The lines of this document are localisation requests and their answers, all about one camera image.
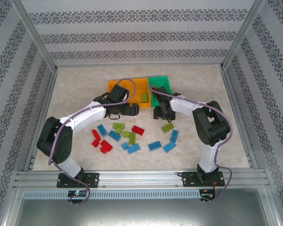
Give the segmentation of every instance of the white robotic arm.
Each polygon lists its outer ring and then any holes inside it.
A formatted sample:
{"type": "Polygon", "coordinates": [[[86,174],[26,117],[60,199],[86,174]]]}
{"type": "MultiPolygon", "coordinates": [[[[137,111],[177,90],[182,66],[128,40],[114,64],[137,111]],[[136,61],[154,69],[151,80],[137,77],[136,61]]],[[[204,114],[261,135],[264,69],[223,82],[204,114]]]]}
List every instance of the white robotic arm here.
{"type": "MultiPolygon", "coordinates": [[[[166,93],[166,90],[163,87],[158,88],[158,91],[166,93]]],[[[101,120],[106,116],[110,116],[110,114],[124,114],[132,116],[138,114],[138,104],[135,104],[132,107],[130,107],[129,104],[123,104],[114,107],[100,106],[91,108],[95,105],[106,104],[107,101],[110,103],[113,101],[120,102],[128,96],[128,93],[126,92],[123,92],[123,95],[118,95],[120,92],[122,91],[118,87],[117,95],[114,93],[115,96],[118,96],[117,99],[109,97],[109,93],[105,93],[102,96],[95,98],[93,102],[83,108],[89,110],[86,110],[75,117],[73,116],[78,112],[81,112],[83,109],[60,119],[55,119],[54,117],[48,118],[38,140],[37,147],[45,155],[49,156],[57,130],[64,122],[70,120],[65,124],[65,127],[62,129],[61,134],[59,135],[52,160],[64,172],[75,178],[83,169],[73,160],[70,154],[73,135],[91,123],[101,120]]],[[[226,135],[229,132],[228,124],[225,122],[224,118],[221,117],[221,115],[199,105],[200,102],[198,102],[198,104],[193,104],[184,100],[184,96],[181,96],[180,94],[175,95],[178,98],[171,98],[157,94],[155,97],[161,103],[161,114],[165,119],[175,112],[181,112],[190,117],[194,117],[198,136],[203,142],[202,158],[197,166],[197,171],[200,181],[205,181],[210,175],[218,171],[214,158],[218,145],[226,138],[226,135]],[[210,122],[208,117],[214,117],[214,120],[210,122]]],[[[217,102],[212,101],[207,104],[214,106],[216,109],[221,111],[217,102]]]]}
{"type": "Polygon", "coordinates": [[[54,117],[48,118],[37,142],[37,148],[48,157],[52,156],[53,162],[57,164],[59,168],[75,178],[83,169],[71,156],[73,136],[91,123],[107,116],[110,117],[111,114],[117,114],[118,116],[120,114],[130,116],[137,115],[139,112],[138,104],[132,104],[132,106],[130,106],[129,103],[114,105],[114,103],[120,103],[126,100],[128,96],[128,90],[119,85],[115,85],[110,93],[104,93],[95,98],[88,106],[72,115],[60,119],[54,117]]]}
{"type": "MultiPolygon", "coordinates": [[[[184,96],[180,95],[182,99],[173,98],[170,100],[170,106],[174,112],[180,112],[186,114],[190,117],[193,117],[193,111],[197,108],[202,108],[202,106],[198,104],[193,104],[186,100],[183,100],[184,96]]],[[[203,144],[202,147],[202,156],[199,162],[199,166],[203,169],[204,172],[210,173],[214,171],[217,166],[214,163],[215,153],[217,151],[217,146],[222,141],[217,142],[213,147],[210,145],[203,144]]]]}

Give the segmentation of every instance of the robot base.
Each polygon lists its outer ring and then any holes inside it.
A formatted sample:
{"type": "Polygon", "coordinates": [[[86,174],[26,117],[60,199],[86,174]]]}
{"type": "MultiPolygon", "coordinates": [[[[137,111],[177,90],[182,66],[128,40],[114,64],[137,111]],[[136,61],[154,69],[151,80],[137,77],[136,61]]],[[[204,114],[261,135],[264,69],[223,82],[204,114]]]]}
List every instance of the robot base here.
{"type": "Polygon", "coordinates": [[[203,183],[199,180],[197,176],[198,172],[182,172],[177,173],[178,176],[182,177],[183,186],[184,187],[211,187],[213,186],[213,182],[215,182],[215,186],[224,187],[225,180],[222,172],[216,172],[216,174],[210,179],[204,181],[203,183]]]}
{"type": "MultiPolygon", "coordinates": [[[[99,184],[99,173],[79,173],[75,178],[86,183],[90,188],[97,188],[99,184]]],[[[84,185],[73,181],[72,179],[65,176],[63,173],[58,175],[58,188],[85,188],[84,185]]]]}

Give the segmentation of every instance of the marble surface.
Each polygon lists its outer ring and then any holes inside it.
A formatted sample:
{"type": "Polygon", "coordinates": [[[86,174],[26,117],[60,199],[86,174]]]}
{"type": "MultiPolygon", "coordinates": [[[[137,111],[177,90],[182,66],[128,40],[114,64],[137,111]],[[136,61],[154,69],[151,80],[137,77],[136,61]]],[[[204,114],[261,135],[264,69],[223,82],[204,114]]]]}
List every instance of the marble surface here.
{"type": "MultiPolygon", "coordinates": [[[[47,117],[60,118],[87,106],[94,97],[107,91],[109,80],[167,75],[173,92],[202,102],[216,100],[233,123],[233,138],[222,147],[218,163],[228,167],[249,167],[241,138],[233,116],[218,65],[159,65],[159,66],[106,66],[85,68],[61,68],[58,73],[47,117]]],[[[202,143],[199,140],[193,118],[181,113],[172,121],[179,130],[177,147],[165,153],[162,148],[150,152],[147,144],[160,141],[169,143],[171,131],[164,134],[161,127],[165,120],[153,119],[153,108],[141,108],[135,117],[121,116],[117,121],[105,118],[81,130],[73,139],[72,156],[85,170],[150,170],[196,168],[201,158],[202,143]],[[114,147],[108,154],[100,152],[100,146],[91,145],[91,130],[103,124],[109,133],[113,123],[125,123],[124,131],[133,125],[145,129],[144,135],[136,135],[141,150],[128,154],[121,147],[127,138],[119,142],[106,136],[114,147]]],[[[56,170],[48,166],[48,157],[38,151],[34,170],[56,170]]]]}

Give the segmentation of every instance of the red lego brick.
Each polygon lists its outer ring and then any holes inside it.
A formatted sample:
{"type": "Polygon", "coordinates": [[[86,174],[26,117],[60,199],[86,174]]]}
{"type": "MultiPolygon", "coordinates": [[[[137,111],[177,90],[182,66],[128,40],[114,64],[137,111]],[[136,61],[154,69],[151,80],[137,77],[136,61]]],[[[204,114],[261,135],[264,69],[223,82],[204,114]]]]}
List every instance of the red lego brick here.
{"type": "Polygon", "coordinates": [[[98,140],[94,140],[94,141],[92,142],[92,146],[94,146],[94,147],[99,146],[99,144],[100,144],[100,142],[99,142],[98,140]]]}
{"type": "Polygon", "coordinates": [[[110,152],[113,148],[113,146],[111,146],[106,140],[103,140],[100,145],[102,145],[102,147],[100,148],[100,151],[103,154],[106,154],[107,152],[110,152]]]}
{"type": "Polygon", "coordinates": [[[95,129],[92,130],[92,133],[93,133],[95,139],[100,141],[100,136],[99,136],[99,134],[97,133],[97,131],[95,129]]]}
{"type": "Polygon", "coordinates": [[[138,126],[133,126],[133,128],[132,128],[132,132],[134,132],[134,133],[137,133],[138,135],[143,135],[143,133],[144,133],[144,129],[142,129],[142,128],[139,128],[138,126]]]}

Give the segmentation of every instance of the green lego brick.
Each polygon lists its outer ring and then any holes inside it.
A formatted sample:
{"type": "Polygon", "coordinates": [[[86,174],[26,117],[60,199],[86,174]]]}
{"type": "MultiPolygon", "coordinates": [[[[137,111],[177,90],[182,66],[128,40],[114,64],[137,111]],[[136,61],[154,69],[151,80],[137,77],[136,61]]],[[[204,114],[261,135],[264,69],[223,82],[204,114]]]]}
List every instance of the green lego brick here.
{"type": "Polygon", "coordinates": [[[129,132],[128,132],[128,131],[124,131],[124,132],[123,132],[123,137],[129,138],[129,132]]]}
{"type": "Polygon", "coordinates": [[[173,124],[169,123],[161,128],[164,133],[169,132],[170,130],[174,129],[173,124]]]}
{"type": "Polygon", "coordinates": [[[125,124],[123,123],[113,123],[113,128],[117,129],[118,127],[120,127],[121,129],[125,128],[125,124]]]}
{"type": "Polygon", "coordinates": [[[143,103],[147,103],[148,102],[148,94],[147,93],[142,93],[141,94],[141,101],[143,103]]]}
{"type": "Polygon", "coordinates": [[[135,144],[135,137],[136,137],[136,133],[129,133],[129,144],[130,145],[134,145],[135,144]]]}
{"type": "Polygon", "coordinates": [[[117,127],[117,130],[116,130],[117,134],[121,134],[122,133],[122,129],[120,127],[117,127]]]}

